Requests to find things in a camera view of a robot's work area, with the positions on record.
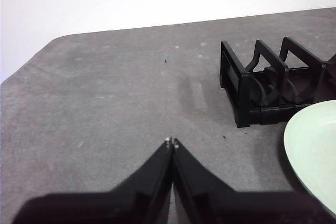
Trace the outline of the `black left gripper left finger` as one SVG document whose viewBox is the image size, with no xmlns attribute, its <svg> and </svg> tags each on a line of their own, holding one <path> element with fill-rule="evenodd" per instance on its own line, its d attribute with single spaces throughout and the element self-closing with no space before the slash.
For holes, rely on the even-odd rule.
<svg viewBox="0 0 336 224">
<path fill-rule="evenodd" d="M 172 139 L 110 191 L 32 198 L 14 223 L 166 223 L 172 187 Z"/>
</svg>

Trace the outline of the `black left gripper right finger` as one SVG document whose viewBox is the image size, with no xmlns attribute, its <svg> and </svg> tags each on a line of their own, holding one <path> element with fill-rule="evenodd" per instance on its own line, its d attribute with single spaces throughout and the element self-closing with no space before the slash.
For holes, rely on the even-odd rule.
<svg viewBox="0 0 336 224">
<path fill-rule="evenodd" d="M 207 170 L 178 140 L 173 185 L 179 220 L 188 223 L 335 223 L 314 197 L 288 191 L 238 192 Z"/>
</svg>

